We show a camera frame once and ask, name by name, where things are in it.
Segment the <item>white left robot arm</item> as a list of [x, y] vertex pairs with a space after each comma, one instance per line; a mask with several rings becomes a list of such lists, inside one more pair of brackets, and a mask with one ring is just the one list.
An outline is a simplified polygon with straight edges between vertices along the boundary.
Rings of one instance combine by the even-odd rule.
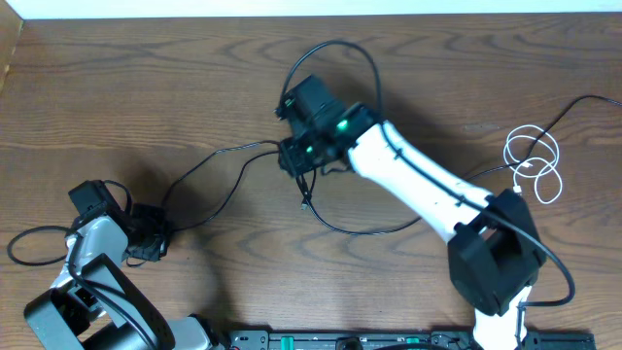
[[47, 349], [226, 349], [229, 340], [195, 314], [166, 320], [122, 272], [129, 258], [157, 262], [172, 235], [163, 209], [119, 206], [101, 180], [69, 192], [78, 216], [50, 288], [24, 309]]

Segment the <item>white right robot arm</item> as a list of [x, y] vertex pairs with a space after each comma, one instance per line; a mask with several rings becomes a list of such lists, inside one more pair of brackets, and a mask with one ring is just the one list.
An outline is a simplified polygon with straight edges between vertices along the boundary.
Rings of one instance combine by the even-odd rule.
[[514, 349], [526, 336], [518, 304], [546, 256], [526, 201], [474, 186], [410, 145], [390, 122], [356, 103], [346, 107], [309, 76], [285, 92], [276, 114], [293, 135], [280, 165], [298, 177], [346, 158], [354, 171], [392, 193], [446, 243], [449, 276], [475, 309], [473, 337], [483, 349]]

